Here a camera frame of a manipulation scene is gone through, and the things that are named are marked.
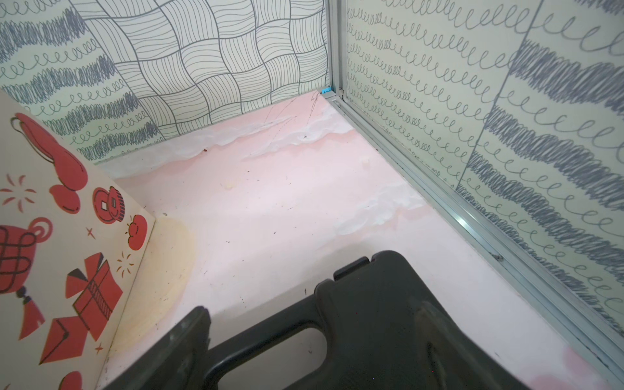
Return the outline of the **white red paper gift bag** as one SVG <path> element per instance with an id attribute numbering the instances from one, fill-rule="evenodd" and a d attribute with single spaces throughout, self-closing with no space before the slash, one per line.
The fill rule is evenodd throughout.
<path id="1" fill-rule="evenodd" d="M 1 97 L 1 386 L 97 386 L 154 217 Z"/>

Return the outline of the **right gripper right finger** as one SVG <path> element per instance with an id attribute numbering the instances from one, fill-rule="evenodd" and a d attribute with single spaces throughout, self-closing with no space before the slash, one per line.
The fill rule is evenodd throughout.
<path id="1" fill-rule="evenodd" d="M 432 303 L 415 317 L 415 358 L 425 389 L 526 389 Z"/>

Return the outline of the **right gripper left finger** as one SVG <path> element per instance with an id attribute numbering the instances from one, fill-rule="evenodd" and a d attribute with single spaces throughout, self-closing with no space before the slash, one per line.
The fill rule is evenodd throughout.
<path id="1" fill-rule="evenodd" d="M 108 389 L 186 389 L 208 351 L 211 317 L 197 306 L 156 342 Z"/>

